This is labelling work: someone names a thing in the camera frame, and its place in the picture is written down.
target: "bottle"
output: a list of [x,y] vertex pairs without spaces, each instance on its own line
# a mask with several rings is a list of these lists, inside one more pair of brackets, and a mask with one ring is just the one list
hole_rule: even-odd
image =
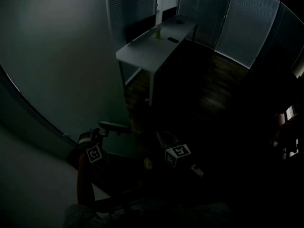
[[155,35],[156,39],[160,39],[161,38],[161,26],[157,25],[156,27],[156,35]]

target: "black monitor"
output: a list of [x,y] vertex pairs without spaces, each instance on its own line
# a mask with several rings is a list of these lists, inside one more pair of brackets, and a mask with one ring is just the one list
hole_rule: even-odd
[[177,7],[174,7],[172,9],[167,9],[164,12],[162,12],[162,22],[170,19],[171,17],[174,17],[176,15]]
[[144,32],[153,28],[155,26],[155,19],[156,19],[156,15],[153,15],[142,21],[139,21],[135,24],[128,26],[124,30],[126,43],[127,44],[130,43],[131,40],[134,40],[135,38],[142,35]]

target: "desk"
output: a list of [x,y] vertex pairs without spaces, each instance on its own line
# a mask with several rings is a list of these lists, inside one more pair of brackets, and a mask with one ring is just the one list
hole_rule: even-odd
[[[183,23],[177,24],[177,20],[181,20]],[[184,16],[175,16],[161,23],[160,27],[162,29],[160,39],[155,37],[156,27],[154,27],[116,52],[123,85],[125,85],[125,82],[122,62],[150,72],[149,106],[152,106],[154,75],[156,71],[193,29],[192,41],[194,40],[197,22]],[[177,39],[179,42],[173,43],[167,39],[169,37]]]

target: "forearm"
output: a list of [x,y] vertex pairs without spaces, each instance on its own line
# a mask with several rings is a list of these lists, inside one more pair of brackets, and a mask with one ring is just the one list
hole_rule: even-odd
[[95,196],[89,174],[90,163],[86,153],[81,153],[79,158],[77,177],[78,204],[94,209]]

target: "desk leg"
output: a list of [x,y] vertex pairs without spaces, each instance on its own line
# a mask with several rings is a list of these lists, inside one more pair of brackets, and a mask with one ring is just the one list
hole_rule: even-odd
[[150,73],[150,93],[149,93],[149,106],[152,106],[153,87],[154,87],[154,73]]
[[194,38],[195,38],[195,34],[196,34],[196,29],[198,28],[198,25],[196,25],[194,27],[194,31],[193,31],[193,36],[192,36],[192,41],[194,41]]
[[125,80],[124,80],[124,71],[123,71],[123,66],[122,63],[120,61],[118,61],[119,63],[119,69],[120,69],[120,75],[122,77],[122,82],[123,82],[123,93],[125,93]]

